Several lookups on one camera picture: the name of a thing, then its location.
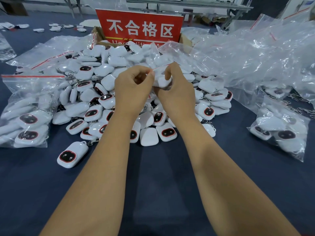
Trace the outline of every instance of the metal table frame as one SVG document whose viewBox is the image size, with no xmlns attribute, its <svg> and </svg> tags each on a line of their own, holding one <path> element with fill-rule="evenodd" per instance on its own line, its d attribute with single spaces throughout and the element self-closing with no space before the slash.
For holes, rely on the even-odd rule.
<svg viewBox="0 0 315 236">
<path fill-rule="evenodd" d="M 89 5 L 81 4 L 81 0 L 76 0 L 76 3 L 71 3 L 71 0 L 64 0 L 65 3 L 57 3 L 57 2 L 47 2 L 47 1 L 33 1 L 33 0 L 0 0 L 7 3 L 28 3 L 28 4 L 43 4 L 43 5 L 50 5 L 50 6 L 68 6 L 71 10 L 73 18 L 74 15 L 74 8 L 78 8 L 80 15 L 82 16 L 81 7 L 89 7 Z M 133 11 L 154 11 L 156 13 L 163 12 L 164 14 L 190 14 L 190 15 L 205 15 L 212 19 L 213 17 L 226 17 L 226 21 L 222 24 L 222 29 L 225 29 L 229 26 L 232 20 L 236 20 L 241 17 L 244 13 L 250 11 L 253 7 L 250 6 L 243 6 L 243 5 L 236 5 L 234 3 L 229 2 L 193 2 L 189 0 L 183 1 L 165 1 L 165 0 L 126 0 L 127 2 L 132 3 L 153 3 L 156 4 L 157 7 L 155 10 L 153 9 L 145 9 L 145 8 L 129 8 Z M 184 11 L 160 11 L 160 5 L 174 5 L 174 6 L 188 6 L 188 7 L 214 7 L 214 8 L 224 8 L 227 9 L 226 15 L 220 15 L 216 13 L 197 13 L 197 12 L 184 12 Z"/>
</svg>

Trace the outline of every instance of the red sign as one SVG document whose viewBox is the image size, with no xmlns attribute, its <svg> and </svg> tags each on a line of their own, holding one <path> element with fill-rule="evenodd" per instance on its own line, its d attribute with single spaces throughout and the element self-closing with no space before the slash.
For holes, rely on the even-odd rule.
<svg viewBox="0 0 315 236">
<path fill-rule="evenodd" d="M 129 40 L 142 46 L 178 42 L 183 16 L 96 9 L 104 35 L 111 43 Z"/>
</svg>

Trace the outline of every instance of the blue tablecloth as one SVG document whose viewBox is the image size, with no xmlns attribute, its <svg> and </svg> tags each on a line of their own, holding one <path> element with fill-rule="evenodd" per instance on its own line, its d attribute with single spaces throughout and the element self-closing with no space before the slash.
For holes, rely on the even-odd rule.
<svg viewBox="0 0 315 236">
<path fill-rule="evenodd" d="M 96 16 L 85 16 L 85 19 Z M 79 24 L 65 13 L 0 16 L 0 22 L 30 24 L 29 29 L 1 32 L 18 55 L 57 35 L 83 36 L 73 29 L 49 31 L 49 23 Z M 34 28 L 45 28 L 34 33 Z M 15 67 L 0 63 L 1 74 Z M 0 111 L 10 91 L 0 83 Z M 275 203 L 302 234 L 315 234 L 315 127 L 309 125 L 305 162 L 301 163 L 249 133 L 256 115 L 232 100 L 228 114 L 216 117 L 216 142 Z M 52 126 L 48 148 L 0 149 L 0 235 L 34 236 L 65 195 L 94 147 L 74 168 L 56 162 L 79 135 L 66 125 Z M 156 146 L 130 145 L 126 197 L 120 235 L 215 235 L 203 209 L 182 138 Z"/>
</svg>

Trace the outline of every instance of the human hand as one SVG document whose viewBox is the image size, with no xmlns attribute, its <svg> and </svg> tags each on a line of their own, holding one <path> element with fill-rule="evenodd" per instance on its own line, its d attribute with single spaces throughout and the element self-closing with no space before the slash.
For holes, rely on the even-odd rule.
<svg viewBox="0 0 315 236">
<path fill-rule="evenodd" d="M 195 119 L 195 91 L 193 85 L 185 79 L 178 63 L 171 63 L 165 70 L 165 79 L 173 76 L 173 85 L 165 91 L 154 87 L 155 94 L 163 109 L 177 126 L 187 119 Z"/>
<path fill-rule="evenodd" d="M 123 114 L 133 124 L 148 99 L 154 77 L 151 68 L 141 65 L 120 73 L 115 79 L 115 112 Z"/>
</svg>

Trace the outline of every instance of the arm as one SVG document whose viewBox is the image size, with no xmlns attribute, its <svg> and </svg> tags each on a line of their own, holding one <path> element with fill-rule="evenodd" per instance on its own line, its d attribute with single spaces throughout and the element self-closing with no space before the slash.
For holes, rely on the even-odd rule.
<svg viewBox="0 0 315 236">
<path fill-rule="evenodd" d="M 171 75 L 171 90 L 155 91 L 185 142 L 204 209 L 218 236 L 298 236 L 284 215 L 198 121 L 194 89 L 177 63 L 165 71 L 166 79 Z"/>
<path fill-rule="evenodd" d="M 118 234 L 124 209 L 130 132 L 152 88 L 154 73 L 145 75 L 149 71 L 147 67 L 135 66 L 116 79 L 115 112 L 89 161 L 40 236 Z"/>
</svg>

